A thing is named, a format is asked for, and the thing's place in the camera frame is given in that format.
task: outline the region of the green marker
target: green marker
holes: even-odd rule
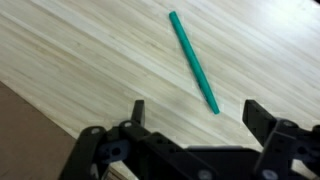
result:
[[[198,85],[203,93],[203,95],[206,98],[207,103],[209,104],[210,108],[214,112],[214,114],[219,114],[220,110],[218,108],[217,102],[214,99],[213,93],[211,91],[210,85],[207,81],[206,76],[204,75],[202,68],[200,66],[200,63],[196,57],[196,54],[194,53],[191,44],[188,40],[188,37],[186,33],[183,30],[183,27],[179,21],[179,18],[176,14],[176,12],[171,12],[169,14],[169,18],[171,20],[172,26],[174,30],[176,31],[176,34],[179,38],[180,44],[182,46],[182,49],[184,51],[184,54],[187,56],[187,59],[189,61],[189,64],[191,66],[191,69],[193,71],[194,76],[196,77],[198,81]]]

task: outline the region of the wooden table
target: wooden table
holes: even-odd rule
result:
[[[245,99],[306,129],[320,122],[319,7],[311,0],[1,0],[0,80],[73,137],[128,119],[144,99],[146,128],[183,147],[261,150],[241,121]],[[172,10],[219,115],[195,83]]]

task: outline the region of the table surface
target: table surface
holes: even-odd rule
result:
[[[311,0],[1,0],[0,80],[73,137],[146,103],[146,128],[188,145],[261,150],[246,99],[319,124],[320,6]],[[216,96],[214,115],[168,18],[175,10]]]

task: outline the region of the wood grain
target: wood grain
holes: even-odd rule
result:
[[[172,10],[220,115],[195,83]],[[0,80],[73,137],[128,119],[144,99],[146,128],[183,147],[261,150],[241,122],[245,99],[306,129],[320,122],[319,17],[310,0],[0,0]]]

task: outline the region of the pen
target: pen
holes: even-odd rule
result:
[[[186,55],[186,57],[189,61],[189,65],[193,71],[194,76],[196,77],[198,85],[199,85],[208,105],[210,106],[210,108],[212,109],[214,114],[219,114],[220,110],[219,110],[217,102],[214,98],[214,95],[211,91],[210,85],[207,81],[207,78],[206,78],[204,72],[202,71],[200,63],[196,57],[196,54],[194,53],[194,51],[192,49],[192,46],[188,40],[188,37],[183,30],[183,27],[180,23],[178,16],[177,16],[177,13],[174,11],[171,12],[169,14],[169,18],[171,20],[172,26],[173,26],[177,36],[178,36],[178,39],[180,41],[180,44],[181,44],[182,49],[184,51],[184,54]]]

